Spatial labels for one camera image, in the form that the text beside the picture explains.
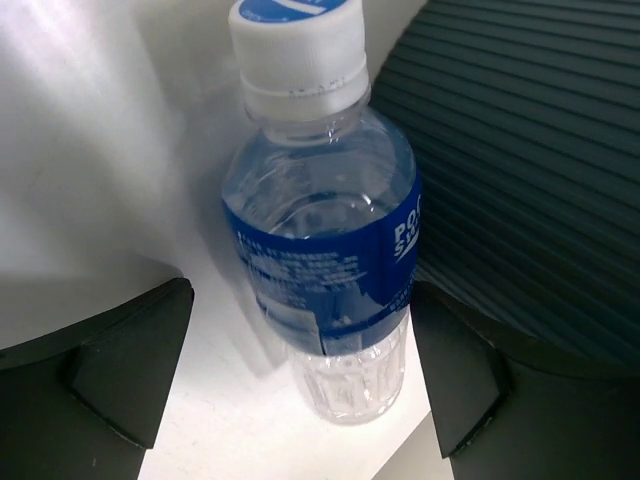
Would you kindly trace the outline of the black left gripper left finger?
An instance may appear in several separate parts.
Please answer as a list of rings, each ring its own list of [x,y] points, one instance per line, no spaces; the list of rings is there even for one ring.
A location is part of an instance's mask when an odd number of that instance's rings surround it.
[[[174,278],[1,352],[4,479],[135,479],[159,431],[194,290]]]

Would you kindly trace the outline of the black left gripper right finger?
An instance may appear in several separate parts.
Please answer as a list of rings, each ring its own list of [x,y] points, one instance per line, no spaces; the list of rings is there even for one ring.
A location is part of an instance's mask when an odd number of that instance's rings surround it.
[[[443,458],[457,479],[635,479],[639,376],[569,353],[420,281],[410,302]]]

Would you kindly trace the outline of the clear bottle blue Pocari label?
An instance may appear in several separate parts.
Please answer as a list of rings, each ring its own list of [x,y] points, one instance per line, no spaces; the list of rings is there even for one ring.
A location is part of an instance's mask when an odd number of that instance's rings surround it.
[[[317,414],[360,424],[402,388],[421,180],[369,105],[359,1],[239,1],[229,13],[256,133],[222,201],[256,303]]]

